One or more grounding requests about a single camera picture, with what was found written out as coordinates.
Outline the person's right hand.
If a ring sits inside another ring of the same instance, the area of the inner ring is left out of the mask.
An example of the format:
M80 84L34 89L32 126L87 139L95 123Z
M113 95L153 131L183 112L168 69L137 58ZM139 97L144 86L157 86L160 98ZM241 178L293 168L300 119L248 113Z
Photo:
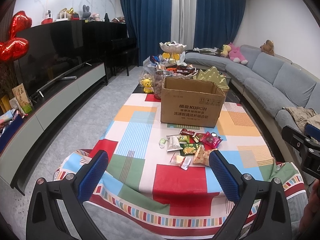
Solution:
M300 220L299 232L304 232L314 219L315 214L319 211L319 197L317 191L319 188L319 180L315 180L312 191L309 196L308 204L304 208L303 217Z

